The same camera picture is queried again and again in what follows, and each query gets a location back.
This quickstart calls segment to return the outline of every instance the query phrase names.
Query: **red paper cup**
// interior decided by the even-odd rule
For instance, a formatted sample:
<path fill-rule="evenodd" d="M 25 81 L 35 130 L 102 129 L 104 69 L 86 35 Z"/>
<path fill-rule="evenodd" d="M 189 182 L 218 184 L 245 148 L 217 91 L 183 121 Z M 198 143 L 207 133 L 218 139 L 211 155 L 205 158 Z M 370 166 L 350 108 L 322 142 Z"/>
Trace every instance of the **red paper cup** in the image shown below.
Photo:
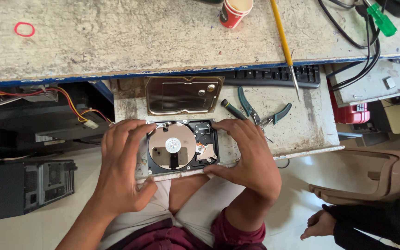
<path fill-rule="evenodd" d="M 227 28 L 235 28 L 253 8 L 253 0 L 225 0 L 220 23 Z"/>

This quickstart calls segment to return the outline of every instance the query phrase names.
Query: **black jacket sleeve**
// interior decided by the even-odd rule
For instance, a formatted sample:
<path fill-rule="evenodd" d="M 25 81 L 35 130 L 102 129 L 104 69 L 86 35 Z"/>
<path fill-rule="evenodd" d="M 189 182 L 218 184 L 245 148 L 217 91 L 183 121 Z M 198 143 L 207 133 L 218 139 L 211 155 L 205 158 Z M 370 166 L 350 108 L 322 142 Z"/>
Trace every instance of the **black jacket sleeve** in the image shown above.
<path fill-rule="evenodd" d="M 386 244 L 359 232 L 356 229 L 345 226 L 340 222 L 334 227 L 334 241 L 346 250 L 398 250 L 399 248 Z"/>

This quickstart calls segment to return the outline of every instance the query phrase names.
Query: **keyboard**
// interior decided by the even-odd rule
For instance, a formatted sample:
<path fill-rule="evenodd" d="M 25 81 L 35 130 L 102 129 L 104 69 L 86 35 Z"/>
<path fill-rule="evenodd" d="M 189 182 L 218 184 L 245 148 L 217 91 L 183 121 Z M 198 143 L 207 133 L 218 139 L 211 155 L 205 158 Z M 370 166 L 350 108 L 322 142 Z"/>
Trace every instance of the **keyboard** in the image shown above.
<path fill-rule="evenodd" d="M 303 65 L 294 67 L 299 88 L 319 88 L 319 65 Z M 224 85 L 233 86 L 281 86 L 293 87 L 289 67 L 269 69 L 242 69 L 221 72 L 189 74 L 184 76 L 225 77 Z"/>

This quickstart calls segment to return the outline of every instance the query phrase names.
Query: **tiled floor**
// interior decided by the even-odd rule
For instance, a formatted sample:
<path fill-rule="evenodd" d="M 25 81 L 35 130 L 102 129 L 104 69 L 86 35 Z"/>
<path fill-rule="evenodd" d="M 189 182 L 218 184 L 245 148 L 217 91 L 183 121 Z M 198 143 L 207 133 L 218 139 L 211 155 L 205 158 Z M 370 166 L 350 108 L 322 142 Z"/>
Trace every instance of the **tiled floor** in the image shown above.
<path fill-rule="evenodd" d="M 60 158 L 74 159 L 78 166 L 76 193 L 27 215 L 0 220 L 0 249 L 52 250 L 75 221 L 95 189 L 101 154 L 99 149 L 91 149 Z M 286 163 L 286 160 L 278 161 L 279 166 Z M 308 184 L 371 193 L 377 182 L 368 179 L 367 172 L 380 166 L 381 162 L 373 162 L 365 156 L 341 153 L 292 159 L 289 167 L 280 170 L 283 187 L 278 202 L 266 218 L 266 247 L 273 250 L 341 249 L 331 236 L 300 240 L 307 219 L 322 205 L 320 199 L 308 192 Z"/>

